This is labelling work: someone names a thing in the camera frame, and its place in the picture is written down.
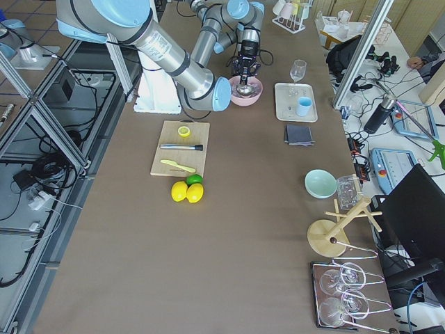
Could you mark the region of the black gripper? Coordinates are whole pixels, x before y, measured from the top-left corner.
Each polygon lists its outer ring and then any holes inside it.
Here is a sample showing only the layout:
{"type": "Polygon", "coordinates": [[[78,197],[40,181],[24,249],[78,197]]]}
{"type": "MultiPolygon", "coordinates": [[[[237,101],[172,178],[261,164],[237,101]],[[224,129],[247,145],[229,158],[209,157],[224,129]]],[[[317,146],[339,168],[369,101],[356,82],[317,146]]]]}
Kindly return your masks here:
{"type": "Polygon", "coordinates": [[[240,77],[255,77],[261,65],[257,62],[259,43],[243,40],[237,56],[232,59],[232,75],[240,77]]]}

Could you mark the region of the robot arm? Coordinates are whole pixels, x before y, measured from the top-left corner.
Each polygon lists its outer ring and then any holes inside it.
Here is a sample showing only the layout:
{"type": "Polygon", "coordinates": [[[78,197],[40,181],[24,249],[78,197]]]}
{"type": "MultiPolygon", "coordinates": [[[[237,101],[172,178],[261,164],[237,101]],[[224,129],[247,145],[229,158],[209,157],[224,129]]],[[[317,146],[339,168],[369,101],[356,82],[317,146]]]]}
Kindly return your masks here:
{"type": "Polygon", "coordinates": [[[232,74],[242,79],[253,77],[261,65],[261,28],[265,7],[258,1],[228,1],[210,6],[204,1],[187,4],[201,21],[201,29],[191,58],[206,66],[212,54],[235,46],[232,74]]]}
{"type": "Polygon", "coordinates": [[[195,62],[153,18],[149,1],[57,1],[59,31],[87,42],[105,43],[114,35],[161,67],[178,83],[190,109],[223,111],[231,101],[228,79],[195,62]]]}

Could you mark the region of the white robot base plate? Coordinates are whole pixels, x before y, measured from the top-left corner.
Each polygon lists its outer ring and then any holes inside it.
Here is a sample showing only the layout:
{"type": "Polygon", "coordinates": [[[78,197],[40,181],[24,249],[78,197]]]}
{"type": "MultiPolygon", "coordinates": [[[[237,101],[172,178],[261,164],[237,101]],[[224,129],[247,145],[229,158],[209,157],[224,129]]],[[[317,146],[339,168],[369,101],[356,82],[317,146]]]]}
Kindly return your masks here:
{"type": "Polygon", "coordinates": [[[148,56],[138,52],[143,73],[137,92],[134,111],[178,115],[181,105],[172,78],[148,56]]]}

